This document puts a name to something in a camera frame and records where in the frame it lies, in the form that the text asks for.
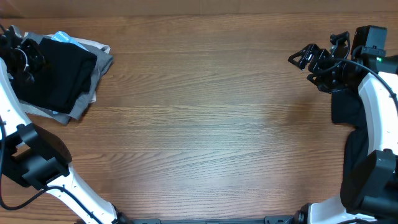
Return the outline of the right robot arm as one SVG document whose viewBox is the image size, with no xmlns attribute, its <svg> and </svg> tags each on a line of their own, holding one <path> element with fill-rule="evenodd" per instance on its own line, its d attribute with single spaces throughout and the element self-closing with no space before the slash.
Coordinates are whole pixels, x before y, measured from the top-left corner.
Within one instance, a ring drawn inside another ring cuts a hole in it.
<svg viewBox="0 0 398 224">
<path fill-rule="evenodd" d="M 387 29 L 362 26 L 333 34 L 331 48 L 309 44 L 289 62 L 331 95 L 331 119 L 354 130 L 345 143 L 340 193 L 304 205 L 290 223 L 397 222 L 397 57 Z"/>
</svg>

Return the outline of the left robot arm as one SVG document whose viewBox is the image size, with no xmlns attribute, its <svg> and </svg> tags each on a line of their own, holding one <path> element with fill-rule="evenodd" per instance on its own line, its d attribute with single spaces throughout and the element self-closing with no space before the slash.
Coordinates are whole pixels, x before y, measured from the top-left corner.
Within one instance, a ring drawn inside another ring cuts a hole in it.
<svg viewBox="0 0 398 224">
<path fill-rule="evenodd" d="M 129 219 L 78 175 L 64 142 L 30 115 L 62 124 L 81 118 L 112 63 L 109 46 L 95 41 L 1 29 L 1 175 L 57 197 L 85 223 Z"/>
</svg>

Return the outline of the black polo shirt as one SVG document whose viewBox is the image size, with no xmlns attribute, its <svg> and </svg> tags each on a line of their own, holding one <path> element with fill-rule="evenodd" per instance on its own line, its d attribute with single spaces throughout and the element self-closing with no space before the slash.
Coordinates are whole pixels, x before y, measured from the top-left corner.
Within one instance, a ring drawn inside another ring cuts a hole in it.
<svg viewBox="0 0 398 224">
<path fill-rule="evenodd" d="M 34 82 L 11 82 L 22 101 L 59 113 L 70 113 L 78 97 L 90 90 L 91 74 L 97 56 L 81 47 L 51 39 L 42 39 L 39 50 L 45 65 L 35 72 Z"/>
</svg>

